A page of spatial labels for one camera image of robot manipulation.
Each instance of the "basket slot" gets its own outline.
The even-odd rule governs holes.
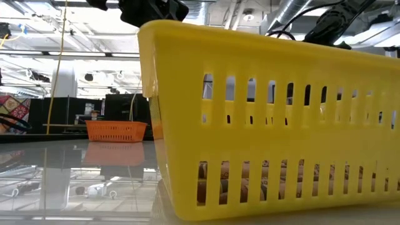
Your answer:
[[[318,196],[319,189],[319,164],[314,165],[314,184],[312,185],[312,196]]]
[[[386,192],[386,191],[388,191],[388,189],[389,189],[389,178],[387,177],[387,178],[385,178],[385,189],[384,189],[384,191]]]
[[[231,118],[232,125],[242,128],[246,121],[246,99],[247,99],[247,77],[239,71],[235,77],[235,99],[234,99],[234,117]]]
[[[303,177],[304,177],[304,160],[299,160],[297,167],[297,185],[296,185],[296,198],[301,198],[303,192]]]
[[[364,168],[362,166],[359,167],[358,174],[359,174],[359,179],[358,179],[358,185],[357,185],[357,193],[362,193],[363,177],[364,177]]]
[[[286,115],[286,84],[285,81],[276,82],[276,97],[273,109],[273,122],[271,123],[274,128],[282,128],[285,125]]]
[[[212,73],[212,105],[211,126],[222,126],[226,122],[225,98],[226,98],[226,76],[224,71],[217,70]]]
[[[319,119],[321,121],[325,121],[325,112],[326,112],[326,93],[327,93],[328,87],[324,86],[321,91],[321,105],[319,106],[321,114],[319,116]]]
[[[378,162],[376,162],[376,165],[374,165],[374,168],[372,169],[372,179],[371,179],[371,192],[374,193],[376,190],[376,171],[378,167]]]
[[[391,123],[391,128],[394,129],[394,126],[396,125],[396,110],[392,112],[392,123]]]
[[[232,177],[231,173],[231,163],[229,161],[223,161],[221,163],[221,186],[219,188],[219,204],[227,204],[228,200],[228,195],[232,191],[229,189],[229,183],[230,180],[229,178]]]
[[[257,76],[256,84],[256,95],[255,95],[255,105],[254,105],[254,125],[257,128],[263,128],[267,125],[266,113],[267,113],[267,99],[268,99],[268,86],[267,79],[263,74]]]
[[[309,122],[312,119],[312,117],[310,117],[310,101],[311,101],[311,85],[307,84],[304,90],[304,109],[302,115],[303,116],[302,125],[305,127],[309,126]]]
[[[348,194],[349,191],[349,175],[350,175],[350,165],[347,163],[344,165],[344,185],[343,194]]]
[[[198,181],[197,181],[197,206],[206,205],[207,173],[208,173],[208,163],[206,161],[200,162]]]
[[[256,79],[250,78],[247,81],[247,103],[246,103],[246,125],[254,124],[254,102],[256,100]]]
[[[241,180],[241,185],[240,185],[240,203],[246,203],[248,201],[249,170],[250,170],[250,162],[243,161],[243,163],[242,163],[242,180]]]
[[[330,173],[329,173],[329,189],[327,194],[328,195],[333,195],[333,184],[335,182],[335,165],[330,165],[329,167]]]
[[[288,171],[288,161],[282,160],[281,162],[281,172],[279,174],[279,192],[277,198],[279,200],[285,199],[286,194],[286,173]]]
[[[236,97],[236,79],[234,76],[228,76],[226,78],[226,97],[225,100],[235,101]]]
[[[286,108],[285,108],[285,126],[288,126],[288,120],[290,121],[290,126],[292,126],[292,115],[295,113],[293,110],[293,101],[294,101],[294,84],[290,82],[287,84],[286,88]]]
[[[202,98],[212,99],[213,98],[213,75],[205,74],[203,85],[202,85]]]
[[[342,94],[343,94],[343,87],[338,87],[336,96],[336,110],[335,110],[335,121],[337,123],[340,123],[343,120]]]

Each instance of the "ceiling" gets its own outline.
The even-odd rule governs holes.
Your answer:
[[[184,23],[224,29],[228,17],[231,16],[229,8],[235,0],[183,2],[189,7],[189,14]],[[326,2],[333,1],[312,1],[310,5]],[[64,60],[76,62],[79,71],[78,96],[81,98],[103,98],[105,94],[110,93],[111,86],[121,89],[122,93],[141,91],[139,46],[136,37],[139,29],[120,20],[118,1],[109,0],[107,3],[109,9],[102,11],[89,7],[85,0],[68,1],[64,51],[72,53],[64,57]],[[242,4],[243,9],[253,10],[254,19],[246,21],[243,19],[243,13],[237,13],[237,27],[231,26],[230,29],[260,34],[260,26],[266,22],[268,15],[278,9],[279,0],[247,0]],[[11,38],[20,36],[14,41],[6,41],[0,49],[2,83],[8,85],[2,87],[0,93],[31,95],[38,98],[49,96],[51,85],[32,79],[31,74],[33,71],[49,79],[53,76],[61,45],[64,5],[64,0],[0,0],[0,22],[10,24]],[[368,24],[366,20],[391,9],[392,5],[393,1],[375,2],[367,10],[370,14],[364,13],[355,20],[344,38],[352,38],[363,32]],[[304,37],[323,11],[301,17],[293,24],[291,32],[295,34],[296,39]],[[86,73],[107,79],[88,82],[84,79]]]

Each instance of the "basket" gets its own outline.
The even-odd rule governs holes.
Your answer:
[[[147,124],[131,121],[86,121],[90,141],[135,143],[143,140]]]
[[[181,219],[400,198],[398,59],[173,21],[144,25],[139,47],[157,160]],[[207,76],[212,76],[209,99],[203,98]],[[226,100],[229,77],[234,94]],[[247,98],[250,82],[256,87],[254,102]],[[219,204],[221,163],[226,161],[227,204]],[[265,161],[266,201],[260,201]],[[279,197],[283,161],[284,199]],[[199,163],[204,162],[206,202],[199,205]],[[243,162],[249,164],[246,202],[241,202]]]

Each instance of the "ceiling light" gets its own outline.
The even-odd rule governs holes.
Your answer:
[[[375,35],[383,32],[387,28],[390,28],[393,25],[394,25],[393,21],[381,22],[379,24],[373,24],[369,28],[369,30],[359,33],[352,38],[349,38],[348,40],[346,40],[346,43],[347,44],[362,43],[362,42],[367,41],[368,39],[374,37]]]
[[[243,17],[243,19],[244,19],[245,21],[252,21],[252,20],[254,19],[254,16],[253,16],[252,14],[245,15],[245,16]]]
[[[129,53],[113,53],[112,56],[114,57],[139,57],[139,54],[129,54]]]
[[[392,46],[400,46],[400,34],[393,35],[388,39],[377,43],[374,47],[392,47]]]
[[[339,37],[338,40],[335,41],[335,43],[333,43],[334,45],[338,45],[341,44],[343,41],[348,44],[348,40],[352,39],[353,36],[341,36]]]
[[[293,35],[296,41],[302,41],[306,37],[305,34],[294,34]]]
[[[254,12],[254,9],[243,10],[243,14],[244,14],[243,19],[247,22],[252,21],[254,19],[253,12]]]
[[[10,51],[10,50],[1,50],[0,54],[42,54],[39,51]]]
[[[49,52],[52,56],[60,55],[60,52]],[[100,52],[63,52],[63,56],[105,56],[104,53]]]

